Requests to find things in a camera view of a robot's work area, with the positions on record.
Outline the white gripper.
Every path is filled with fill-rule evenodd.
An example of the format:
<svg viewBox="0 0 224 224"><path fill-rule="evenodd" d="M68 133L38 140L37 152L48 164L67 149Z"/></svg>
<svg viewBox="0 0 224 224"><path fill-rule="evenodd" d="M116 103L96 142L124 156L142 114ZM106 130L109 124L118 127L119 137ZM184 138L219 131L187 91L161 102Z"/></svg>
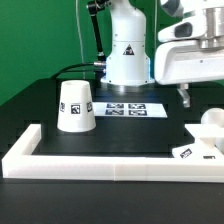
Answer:
<svg viewBox="0 0 224 224"><path fill-rule="evenodd" d="M164 43L155 53L154 77L161 85L179 84L189 108L188 83L224 79L224 48L201 49L196 40Z"/></svg>

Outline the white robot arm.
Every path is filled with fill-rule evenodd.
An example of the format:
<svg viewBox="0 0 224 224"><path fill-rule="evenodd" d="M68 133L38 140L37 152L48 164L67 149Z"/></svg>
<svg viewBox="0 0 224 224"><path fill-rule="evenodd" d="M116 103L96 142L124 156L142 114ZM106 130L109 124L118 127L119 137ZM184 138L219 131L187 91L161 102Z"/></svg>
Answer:
<svg viewBox="0 0 224 224"><path fill-rule="evenodd" d="M103 86L137 91L151 83L178 86L183 105L190 105L188 85L224 79L224 0L159 0L180 22L157 33L155 58L145 53L146 17L129 0L87 3L96 38L98 60L105 67ZM112 52L102 48L97 13L108 8L112 19Z"/></svg>

